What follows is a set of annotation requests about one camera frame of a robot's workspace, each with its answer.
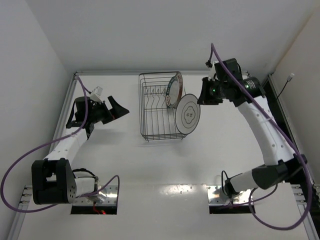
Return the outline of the white plate green rim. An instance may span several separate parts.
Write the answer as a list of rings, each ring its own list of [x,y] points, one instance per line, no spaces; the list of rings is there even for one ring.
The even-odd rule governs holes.
[[[200,121],[201,107],[194,94],[184,95],[175,111],[175,125],[177,130],[184,135],[192,133]]]

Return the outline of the dark green lettered rim plate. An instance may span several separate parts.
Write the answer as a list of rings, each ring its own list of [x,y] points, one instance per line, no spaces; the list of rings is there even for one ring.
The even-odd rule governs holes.
[[[165,103],[166,103],[166,106],[170,109],[176,108],[175,105],[176,105],[176,100],[178,96],[178,87],[179,87],[176,74],[170,79],[167,85],[166,93],[165,93]]]

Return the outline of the orange sunburst plate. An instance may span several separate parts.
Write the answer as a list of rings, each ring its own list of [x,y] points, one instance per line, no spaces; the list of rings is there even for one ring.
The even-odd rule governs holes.
[[[178,81],[178,95],[177,95],[177,99],[176,99],[176,102],[175,102],[175,107],[178,106],[181,98],[182,98],[182,93],[183,93],[183,76],[182,76],[182,73],[180,71],[178,71],[176,73],[176,78],[177,78],[177,81]]]

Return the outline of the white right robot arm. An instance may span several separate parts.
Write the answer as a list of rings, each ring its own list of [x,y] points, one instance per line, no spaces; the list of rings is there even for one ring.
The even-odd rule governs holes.
[[[237,60],[224,61],[225,66],[251,95],[248,98],[232,80],[220,63],[206,66],[215,73],[202,79],[199,105],[219,105],[229,100],[243,115],[252,130],[264,164],[249,171],[226,178],[222,192],[230,199],[241,191],[253,188],[266,190],[296,175],[303,167],[298,155],[278,131],[278,125],[270,111],[265,91],[256,77],[243,78]]]

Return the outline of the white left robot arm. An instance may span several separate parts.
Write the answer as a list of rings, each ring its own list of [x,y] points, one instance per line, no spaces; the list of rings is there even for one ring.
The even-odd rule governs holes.
[[[129,110],[118,104],[112,96],[107,99],[111,109],[96,97],[82,96],[74,100],[66,123],[66,135],[43,160],[36,160],[31,166],[35,204],[72,204],[77,197],[96,193],[98,178],[75,177],[71,163],[92,135],[95,124],[105,125],[129,114]]]

